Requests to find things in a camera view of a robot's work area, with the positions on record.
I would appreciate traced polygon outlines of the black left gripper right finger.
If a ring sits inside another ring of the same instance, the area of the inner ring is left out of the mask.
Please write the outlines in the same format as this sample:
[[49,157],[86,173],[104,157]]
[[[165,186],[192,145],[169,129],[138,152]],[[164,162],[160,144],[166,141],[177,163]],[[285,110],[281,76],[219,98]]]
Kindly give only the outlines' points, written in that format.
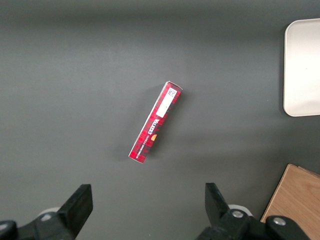
[[205,184],[205,211],[210,226],[198,240],[308,240],[308,235],[291,218],[271,215],[260,222],[241,208],[232,208],[215,183]]

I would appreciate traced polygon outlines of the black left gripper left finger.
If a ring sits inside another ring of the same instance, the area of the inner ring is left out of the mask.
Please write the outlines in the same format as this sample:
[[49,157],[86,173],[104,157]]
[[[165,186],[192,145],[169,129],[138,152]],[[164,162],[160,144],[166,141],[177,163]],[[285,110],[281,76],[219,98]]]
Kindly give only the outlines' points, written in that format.
[[93,211],[92,186],[82,184],[61,207],[42,211],[31,222],[18,226],[0,222],[2,240],[75,240]]

